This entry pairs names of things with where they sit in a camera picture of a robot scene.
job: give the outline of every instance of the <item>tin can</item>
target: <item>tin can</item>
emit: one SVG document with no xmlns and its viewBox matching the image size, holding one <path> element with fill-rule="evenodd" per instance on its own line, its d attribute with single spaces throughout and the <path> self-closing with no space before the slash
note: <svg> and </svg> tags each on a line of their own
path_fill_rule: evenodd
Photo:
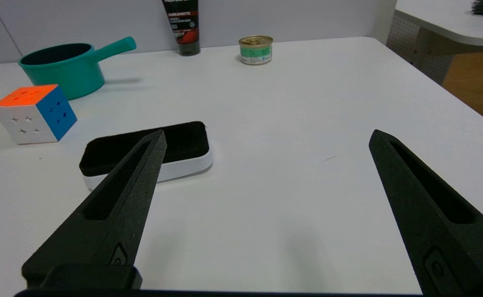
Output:
<svg viewBox="0 0 483 297">
<path fill-rule="evenodd" d="M 238 41 L 241 61 L 247 65 L 261 65 L 273 58 L 273 39 L 269 36 L 253 35 Z"/>
</svg>

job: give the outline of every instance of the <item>black felt pad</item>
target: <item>black felt pad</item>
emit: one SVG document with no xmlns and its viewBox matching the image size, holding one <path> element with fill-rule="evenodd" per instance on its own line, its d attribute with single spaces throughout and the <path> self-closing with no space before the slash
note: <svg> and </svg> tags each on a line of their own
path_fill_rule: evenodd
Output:
<svg viewBox="0 0 483 297">
<path fill-rule="evenodd" d="M 163 163 L 198 158 L 209 151 L 205 125 L 189 122 L 94 139 L 85 147 L 80 170 L 87 177 L 109 173 L 143 137 L 158 130 L 166 137 Z"/>
</svg>

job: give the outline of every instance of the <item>tube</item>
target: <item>tube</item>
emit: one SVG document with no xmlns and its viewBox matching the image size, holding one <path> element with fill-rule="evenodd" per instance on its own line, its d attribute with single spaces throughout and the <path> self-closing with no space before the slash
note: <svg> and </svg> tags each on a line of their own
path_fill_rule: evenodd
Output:
<svg viewBox="0 0 483 297">
<path fill-rule="evenodd" d="M 198 0 L 162 0 L 181 56 L 200 53 Z"/>
</svg>

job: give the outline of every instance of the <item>wooden floor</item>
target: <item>wooden floor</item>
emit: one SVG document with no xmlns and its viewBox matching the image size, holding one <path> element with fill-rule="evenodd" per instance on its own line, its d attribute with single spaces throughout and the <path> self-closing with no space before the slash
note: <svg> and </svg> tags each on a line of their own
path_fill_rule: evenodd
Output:
<svg viewBox="0 0 483 297">
<path fill-rule="evenodd" d="M 443 87 L 483 116 L 483 53 L 456 55 Z"/>
</svg>

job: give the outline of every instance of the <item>white plastic base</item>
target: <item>white plastic base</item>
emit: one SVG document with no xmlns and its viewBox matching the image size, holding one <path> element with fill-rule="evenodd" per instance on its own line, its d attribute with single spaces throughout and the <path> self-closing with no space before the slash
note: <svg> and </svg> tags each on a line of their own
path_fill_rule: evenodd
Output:
<svg viewBox="0 0 483 297">
<path fill-rule="evenodd" d="M 183 177 L 192 173 L 197 173 L 207 169 L 213 162 L 212 149 L 198 158 L 191 158 L 187 160 L 178 160 L 175 162 L 164 163 L 161 165 L 159 177 L 157 182 L 175 179 L 177 177 Z M 89 190 L 93 190 L 102 182 L 107 174 L 96 175 L 94 177 L 83 176 L 83 181 Z"/>
</svg>

